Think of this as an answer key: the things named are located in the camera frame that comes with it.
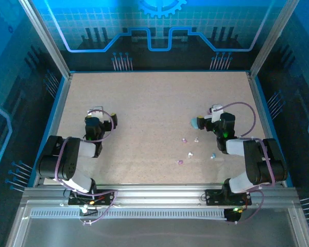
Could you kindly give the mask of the aluminium side rail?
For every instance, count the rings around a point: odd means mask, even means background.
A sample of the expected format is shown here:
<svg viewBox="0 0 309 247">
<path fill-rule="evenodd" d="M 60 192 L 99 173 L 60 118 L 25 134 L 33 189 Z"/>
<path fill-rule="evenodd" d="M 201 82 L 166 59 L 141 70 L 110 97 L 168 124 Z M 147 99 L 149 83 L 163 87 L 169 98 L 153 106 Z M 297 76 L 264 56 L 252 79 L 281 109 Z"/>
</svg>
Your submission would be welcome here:
<svg viewBox="0 0 309 247">
<path fill-rule="evenodd" d="M 246 75 L 250 84 L 250 88 L 253 94 L 257 112 L 259 114 L 264 135 L 266 138 L 274 138 L 277 141 L 279 150 L 283 156 L 283 160 L 285 161 L 285 157 L 279 143 L 277 133 L 274 129 L 273 121 L 269 112 L 269 108 L 267 106 L 267 100 L 263 93 L 260 81 L 257 76 L 253 78 L 250 72 L 246 72 Z"/>
<path fill-rule="evenodd" d="M 56 135 L 58 132 L 72 78 L 73 75 L 71 74 L 68 79 L 65 79 L 63 77 L 60 82 L 27 187 L 34 187 L 38 184 L 39 178 L 36 174 L 37 161 L 40 158 L 40 155 L 43 151 L 43 148 L 45 147 L 48 137 L 50 135 Z"/>
</svg>

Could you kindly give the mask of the aluminium right frame post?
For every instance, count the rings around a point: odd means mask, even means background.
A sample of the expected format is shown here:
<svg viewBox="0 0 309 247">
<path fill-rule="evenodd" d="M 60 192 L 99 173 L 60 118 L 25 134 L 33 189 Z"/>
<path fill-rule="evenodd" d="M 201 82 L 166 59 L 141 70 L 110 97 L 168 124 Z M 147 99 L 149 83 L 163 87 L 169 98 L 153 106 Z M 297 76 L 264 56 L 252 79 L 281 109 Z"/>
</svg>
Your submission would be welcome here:
<svg viewBox="0 0 309 247">
<path fill-rule="evenodd" d="M 268 55 L 273 49 L 276 41 L 281 36 L 287 22 L 289 21 L 291 15 L 293 14 L 296 6 L 300 0 L 286 0 L 281 12 L 279 13 L 268 37 L 266 38 L 262 48 L 260 49 L 251 69 L 250 69 L 250 79 L 255 79 L 264 62 L 266 61 Z"/>
</svg>

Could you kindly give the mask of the aluminium frame post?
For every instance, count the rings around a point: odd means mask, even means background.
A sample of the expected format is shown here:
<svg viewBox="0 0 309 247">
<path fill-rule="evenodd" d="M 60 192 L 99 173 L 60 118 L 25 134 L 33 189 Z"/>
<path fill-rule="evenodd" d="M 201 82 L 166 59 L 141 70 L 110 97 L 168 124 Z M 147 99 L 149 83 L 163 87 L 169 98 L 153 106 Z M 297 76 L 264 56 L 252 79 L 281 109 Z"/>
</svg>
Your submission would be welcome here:
<svg viewBox="0 0 309 247">
<path fill-rule="evenodd" d="M 45 45 L 49 52 L 49 55 L 53 59 L 55 65 L 59 69 L 60 73 L 65 79 L 69 79 L 71 76 L 70 70 L 58 48 L 54 39 L 52 38 L 48 28 L 46 27 L 41 15 L 36 9 L 32 0 L 18 0 L 30 22 L 38 33 L 41 41 Z"/>
<path fill-rule="evenodd" d="M 268 55 L 273 49 L 276 41 L 281 36 L 287 22 L 289 21 L 291 15 L 293 14 L 296 6 L 300 0 L 286 0 L 281 12 L 279 13 L 268 37 L 266 38 L 262 48 L 260 49 L 251 69 L 250 69 L 250 79 L 255 79 L 264 62 L 266 61 Z"/>
</svg>

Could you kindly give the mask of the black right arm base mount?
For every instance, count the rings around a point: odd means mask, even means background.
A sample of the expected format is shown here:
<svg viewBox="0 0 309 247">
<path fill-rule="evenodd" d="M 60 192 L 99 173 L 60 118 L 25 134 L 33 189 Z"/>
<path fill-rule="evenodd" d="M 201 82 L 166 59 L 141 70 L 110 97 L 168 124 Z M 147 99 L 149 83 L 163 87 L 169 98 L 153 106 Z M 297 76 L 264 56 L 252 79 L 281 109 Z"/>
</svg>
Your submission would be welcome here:
<svg viewBox="0 0 309 247">
<path fill-rule="evenodd" d="M 246 193 L 231 193 L 217 189 L 205 190 L 207 206 L 246 206 L 252 205 L 250 195 Z"/>
</svg>

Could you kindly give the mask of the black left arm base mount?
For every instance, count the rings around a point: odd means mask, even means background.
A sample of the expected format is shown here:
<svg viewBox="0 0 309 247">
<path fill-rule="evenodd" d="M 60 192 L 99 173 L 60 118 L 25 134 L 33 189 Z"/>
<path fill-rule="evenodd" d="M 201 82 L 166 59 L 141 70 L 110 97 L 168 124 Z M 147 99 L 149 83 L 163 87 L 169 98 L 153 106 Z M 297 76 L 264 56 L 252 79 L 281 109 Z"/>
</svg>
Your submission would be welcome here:
<svg viewBox="0 0 309 247">
<path fill-rule="evenodd" d="M 102 196 L 85 196 L 71 191 L 67 204 L 71 206 L 84 206 L 85 204 L 88 206 L 109 206 L 114 199 L 114 195 L 115 193 L 111 192 Z"/>
</svg>

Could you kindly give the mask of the grey metal front panel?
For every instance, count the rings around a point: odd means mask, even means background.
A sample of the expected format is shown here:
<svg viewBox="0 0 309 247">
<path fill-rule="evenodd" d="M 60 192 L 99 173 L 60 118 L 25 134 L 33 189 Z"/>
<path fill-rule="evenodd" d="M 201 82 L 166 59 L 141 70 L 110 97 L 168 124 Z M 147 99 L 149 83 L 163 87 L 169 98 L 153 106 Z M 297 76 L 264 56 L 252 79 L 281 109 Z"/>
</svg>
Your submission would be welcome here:
<svg viewBox="0 0 309 247">
<path fill-rule="evenodd" d="M 209 219 L 101 219 L 18 214 L 5 247 L 309 247 L 309 227 L 299 208 L 251 210 L 239 224 Z"/>
</svg>

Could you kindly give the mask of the aluminium front rail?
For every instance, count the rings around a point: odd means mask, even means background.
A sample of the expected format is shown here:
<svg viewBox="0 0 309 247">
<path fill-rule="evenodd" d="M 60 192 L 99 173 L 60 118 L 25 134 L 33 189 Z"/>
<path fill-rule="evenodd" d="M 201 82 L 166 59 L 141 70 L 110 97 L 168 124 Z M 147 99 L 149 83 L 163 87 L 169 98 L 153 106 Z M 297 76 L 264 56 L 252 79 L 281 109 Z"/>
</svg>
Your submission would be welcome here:
<svg viewBox="0 0 309 247">
<path fill-rule="evenodd" d="M 112 184 L 98 185 L 100 190 L 116 190 L 114 206 L 119 208 L 205 208 L 203 193 L 206 189 L 218 189 L 221 184 Z M 67 206 L 64 188 L 58 184 L 39 185 L 26 188 L 21 205 Z M 251 193 L 251 209 L 263 201 L 262 208 L 300 208 L 301 204 L 295 188 L 266 187 L 262 193 Z"/>
</svg>

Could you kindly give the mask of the aluminium left frame post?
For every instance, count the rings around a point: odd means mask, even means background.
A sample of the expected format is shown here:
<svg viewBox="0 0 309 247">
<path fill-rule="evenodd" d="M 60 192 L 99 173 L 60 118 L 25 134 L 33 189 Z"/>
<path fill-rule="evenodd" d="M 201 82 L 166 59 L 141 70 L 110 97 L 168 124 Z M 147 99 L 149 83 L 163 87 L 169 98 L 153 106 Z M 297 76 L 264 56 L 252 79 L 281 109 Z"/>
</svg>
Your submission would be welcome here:
<svg viewBox="0 0 309 247">
<path fill-rule="evenodd" d="M 18 0 L 30 22 L 38 33 L 41 41 L 45 45 L 49 52 L 49 55 L 53 59 L 55 65 L 59 69 L 60 73 L 65 79 L 69 79 L 71 76 L 70 70 L 58 48 L 54 39 L 52 38 L 48 28 L 46 27 L 41 15 L 36 9 L 32 0 Z"/>
</svg>

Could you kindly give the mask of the black connector box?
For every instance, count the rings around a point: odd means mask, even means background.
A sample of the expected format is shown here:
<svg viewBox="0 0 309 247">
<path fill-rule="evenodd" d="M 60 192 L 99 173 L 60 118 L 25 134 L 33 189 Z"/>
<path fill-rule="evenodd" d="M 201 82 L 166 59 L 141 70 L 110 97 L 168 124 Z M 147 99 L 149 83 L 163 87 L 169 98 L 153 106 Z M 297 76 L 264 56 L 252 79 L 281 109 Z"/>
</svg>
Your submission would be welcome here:
<svg viewBox="0 0 309 247">
<path fill-rule="evenodd" d="M 243 210 L 238 208 L 224 209 L 224 218 L 226 222 L 237 224 L 241 219 Z"/>
</svg>

